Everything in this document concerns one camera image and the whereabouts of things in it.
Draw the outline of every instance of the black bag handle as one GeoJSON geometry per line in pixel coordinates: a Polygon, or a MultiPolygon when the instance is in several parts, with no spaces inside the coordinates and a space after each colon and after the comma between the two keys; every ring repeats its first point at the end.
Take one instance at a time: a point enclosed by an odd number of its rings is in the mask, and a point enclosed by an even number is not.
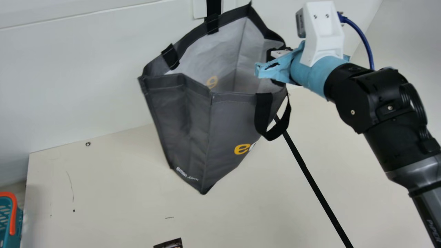
{"type": "Polygon", "coordinates": [[[271,114],[271,106],[273,105],[273,94],[257,93],[256,98],[256,112],[254,113],[254,125],[256,127],[256,131],[269,141],[275,140],[288,129],[289,116],[291,115],[289,97],[288,104],[286,105],[282,118],[276,123],[276,125],[274,125],[272,129],[268,131],[266,129],[268,128],[270,121],[269,115],[271,114]]]}

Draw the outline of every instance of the black strap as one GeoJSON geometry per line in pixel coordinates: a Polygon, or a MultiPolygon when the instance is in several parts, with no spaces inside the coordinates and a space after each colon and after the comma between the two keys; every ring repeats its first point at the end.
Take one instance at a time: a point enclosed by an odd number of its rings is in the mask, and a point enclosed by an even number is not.
{"type": "Polygon", "coordinates": [[[205,22],[207,24],[207,34],[214,34],[219,32],[219,15],[212,14],[205,17],[205,22]]]}
{"type": "Polygon", "coordinates": [[[213,14],[221,14],[222,0],[206,0],[207,2],[207,16],[213,14]]]}
{"type": "MultiPolygon", "coordinates": [[[[278,124],[281,119],[279,119],[278,116],[274,118],[276,121],[276,124],[278,124]]],[[[291,149],[292,154],[294,155],[295,159],[297,160],[297,163],[299,164],[303,174],[306,177],[306,180],[308,180],[309,185],[311,186],[312,190],[315,193],[315,196],[317,197],[318,201],[320,202],[321,206],[325,210],[326,214],[328,215],[328,218],[330,219],[332,225],[334,226],[335,230],[337,231],[338,235],[340,236],[340,239],[343,241],[343,244],[346,248],[354,248],[351,244],[351,241],[346,236],[346,233],[344,232],[343,228],[340,226],[340,223],[337,220],[337,217],[335,217],[331,207],[329,206],[328,202],[326,201],[325,197],[321,193],[319,187],[317,186],[317,183],[315,183],[314,178],[312,177],[311,173],[309,172],[308,168],[306,167],[305,161],[303,160],[302,156],[300,155],[299,151],[294,145],[294,142],[292,141],[291,137],[289,136],[288,132],[283,133],[283,137],[286,140],[286,143],[288,144],[289,148],[291,149]]]]}
{"type": "Polygon", "coordinates": [[[414,197],[419,196],[419,195],[421,195],[423,193],[426,193],[428,191],[431,191],[433,189],[440,188],[440,187],[441,187],[441,181],[438,181],[436,183],[429,184],[429,185],[427,185],[425,187],[422,187],[422,188],[419,188],[417,190],[414,190],[414,191],[410,192],[409,196],[414,198],[414,197]]]}
{"type": "Polygon", "coordinates": [[[285,112],[283,113],[282,119],[274,125],[272,129],[267,131],[268,124],[272,121],[269,119],[271,114],[271,106],[273,105],[273,94],[272,93],[257,93],[257,103],[256,112],[254,113],[254,125],[259,134],[261,134],[265,139],[271,141],[277,139],[282,135],[289,125],[289,116],[291,114],[291,105],[286,105],[285,112]]]}
{"type": "Polygon", "coordinates": [[[171,70],[174,70],[178,67],[179,57],[173,44],[170,44],[164,51],[161,52],[161,54],[171,70]]]}
{"type": "Polygon", "coordinates": [[[207,2],[207,34],[219,31],[219,15],[222,13],[222,0],[206,0],[207,2]]]}

